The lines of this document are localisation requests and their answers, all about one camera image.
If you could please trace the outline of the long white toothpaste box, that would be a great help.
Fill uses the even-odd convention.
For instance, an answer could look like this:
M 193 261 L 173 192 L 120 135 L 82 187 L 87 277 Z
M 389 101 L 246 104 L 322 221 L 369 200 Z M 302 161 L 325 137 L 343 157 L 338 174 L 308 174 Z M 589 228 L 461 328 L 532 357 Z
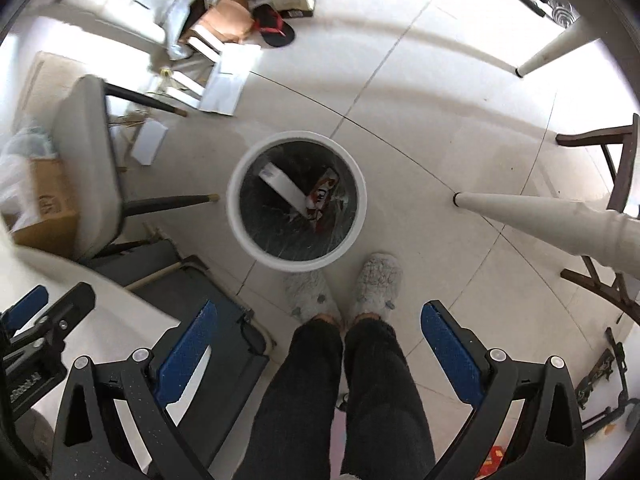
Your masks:
M 306 207 L 307 196 L 286 175 L 284 171 L 268 162 L 259 171 L 258 176 L 266 182 L 280 197 L 282 197 L 303 218 L 308 217 Z

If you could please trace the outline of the white round trash bin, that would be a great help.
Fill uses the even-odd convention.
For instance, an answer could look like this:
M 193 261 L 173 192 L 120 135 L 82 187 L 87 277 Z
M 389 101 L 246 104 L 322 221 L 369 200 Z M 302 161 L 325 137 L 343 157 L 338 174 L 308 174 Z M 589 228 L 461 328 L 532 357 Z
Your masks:
M 366 180 L 340 144 L 285 131 L 241 158 L 227 190 L 229 226 L 257 262 L 286 273 L 322 269 L 356 242 L 367 214 Z

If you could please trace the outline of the brown cardboard box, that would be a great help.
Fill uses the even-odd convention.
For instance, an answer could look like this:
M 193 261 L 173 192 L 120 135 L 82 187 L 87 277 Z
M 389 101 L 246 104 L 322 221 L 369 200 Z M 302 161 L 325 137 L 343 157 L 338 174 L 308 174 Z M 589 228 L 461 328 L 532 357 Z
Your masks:
M 32 158 L 29 177 L 34 186 L 36 218 L 12 229 L 14 242 L 70 258 L 75 249 L 79 214 L 73 185 L 62 160 Z

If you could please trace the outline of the grey cushioned chair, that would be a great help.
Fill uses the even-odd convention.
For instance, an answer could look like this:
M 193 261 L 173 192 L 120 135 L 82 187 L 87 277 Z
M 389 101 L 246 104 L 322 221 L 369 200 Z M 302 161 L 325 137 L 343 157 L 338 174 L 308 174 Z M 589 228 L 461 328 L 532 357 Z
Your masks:
M 55 115 L 51 136 L 62 158 L 78 211 L 73 258 L 85 261 L 111 245 L 128 217 L 220 200 L 217 194 L 180 195 L 127 202 L 108 128 L 107 98 L 186 117 L 184 110 L 93 75 L 78 79 Z

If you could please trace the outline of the white table leg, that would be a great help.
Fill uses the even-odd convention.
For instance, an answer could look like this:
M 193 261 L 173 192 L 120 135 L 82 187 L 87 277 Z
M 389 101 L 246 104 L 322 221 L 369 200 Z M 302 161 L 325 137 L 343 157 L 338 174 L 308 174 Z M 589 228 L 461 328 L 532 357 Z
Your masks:
M 578 18 L 573 24 L 564 29 L 559 36 L 554 38 L 545 47 L 533 55 L 529 60 L 515 69 L 518 78 L 524 78 L 542 66 L 545 66 L 558 58 L 570 53 L 585 44 L 596 41 L 600 35 L 584 19 Z
M 538 238 L 573 256 L 639 276 L 639 221 L 558 198 L 459 192 L 454 204 Z

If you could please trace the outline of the left grey fuzzy slipper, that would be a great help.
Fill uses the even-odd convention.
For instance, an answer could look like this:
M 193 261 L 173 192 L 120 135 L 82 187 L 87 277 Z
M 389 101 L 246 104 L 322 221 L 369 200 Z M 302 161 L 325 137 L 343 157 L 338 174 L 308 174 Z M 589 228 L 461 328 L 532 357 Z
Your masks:
M 284 290 L 291 313 L 300 322 L 324 316 L 336 326 L 342 326 L 341 312 L 321 270 L 286 274 Z

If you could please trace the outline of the grey fuzzy slipper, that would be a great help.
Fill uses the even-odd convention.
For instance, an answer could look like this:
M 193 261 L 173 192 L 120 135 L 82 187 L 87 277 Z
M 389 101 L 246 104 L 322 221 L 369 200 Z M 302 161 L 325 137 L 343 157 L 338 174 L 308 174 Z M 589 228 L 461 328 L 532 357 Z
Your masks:
M 387 321 L 399 296 L 402 284 L 401 265 L 390 254 L 370 255 L 356 279 L 354 301 L 348 309 L 350 324 L 363 315 L 375 315 Z
M 291 313 L 300 322 L 324 316 L 336 326 L 342 326 L 341 312 L 321 270 L 286 274 L 284 290 Z

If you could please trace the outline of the right grey fuzzy slipper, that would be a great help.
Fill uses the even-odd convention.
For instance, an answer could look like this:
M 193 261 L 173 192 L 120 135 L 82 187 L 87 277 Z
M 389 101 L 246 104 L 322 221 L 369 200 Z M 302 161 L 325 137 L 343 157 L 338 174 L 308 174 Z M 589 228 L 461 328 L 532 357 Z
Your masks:
M 348 309 L 350 324 L 363 315 L 375 315 L 387 321 L 399 296 L 402 284 L 401 265 L 390 254 L 370 255 L 356 279 L 354 301 Z

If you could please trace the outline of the dark wooden chair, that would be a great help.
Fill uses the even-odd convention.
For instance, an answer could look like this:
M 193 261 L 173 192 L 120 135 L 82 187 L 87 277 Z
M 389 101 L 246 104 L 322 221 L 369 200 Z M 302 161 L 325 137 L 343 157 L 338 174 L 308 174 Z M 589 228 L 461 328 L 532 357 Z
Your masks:
M 632 123 L 626 126 L 592 130 L 581 134 L 557 134 L 555 143 L 563 148 L 583 148 L 599 145 L 608 165 L 613 181 L 613 189 L 606 204 L 607 210 L 623 214 L 629 202 L 638 200 L 639 192 L 639 115 L 632 116 Z M 611 284 L 603 283 L 588 256 L 582 256 L 588 274 L 580 274 L 563 269 L 561 278 L 592 292 L 620 309 L 623 314 L 639 323 L 639 280 L 622 272 L 615 272 Z

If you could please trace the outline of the white flat paper sheet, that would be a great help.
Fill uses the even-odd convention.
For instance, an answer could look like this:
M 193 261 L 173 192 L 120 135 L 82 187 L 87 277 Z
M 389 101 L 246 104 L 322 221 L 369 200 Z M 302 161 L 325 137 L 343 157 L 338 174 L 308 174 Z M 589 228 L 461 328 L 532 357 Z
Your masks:
M 259 44 L 224 44 L 209 74 L 198 109 L 233 116 L 248 75 L 262 56 Z

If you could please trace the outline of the black red flip-flop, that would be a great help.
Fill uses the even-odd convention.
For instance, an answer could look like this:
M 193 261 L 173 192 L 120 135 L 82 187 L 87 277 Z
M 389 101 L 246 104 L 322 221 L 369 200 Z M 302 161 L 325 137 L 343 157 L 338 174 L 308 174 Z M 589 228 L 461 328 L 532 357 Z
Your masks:
M 254 29 L 269 47 L 286 47 L 295 40 L 294 29 L 283 21 L 280 13 L 269 4 L 256 6 L 253 10 Z

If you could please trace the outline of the far white table leg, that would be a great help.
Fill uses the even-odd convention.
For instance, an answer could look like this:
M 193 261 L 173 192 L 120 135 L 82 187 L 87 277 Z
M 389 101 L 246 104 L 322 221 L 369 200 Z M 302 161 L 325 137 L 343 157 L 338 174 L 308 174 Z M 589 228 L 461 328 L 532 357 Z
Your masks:
M 600 35 L 584 19 L 578 18 L 573 24 L 564 29 L 559 36 L 554 38 L 545 47 L 533 55 L 529 60 L 515 69 L 518 78 L 524 78 L 542 66 L 545 66 L 558 58 L 570 53 L 585 44 L 596 41 Z

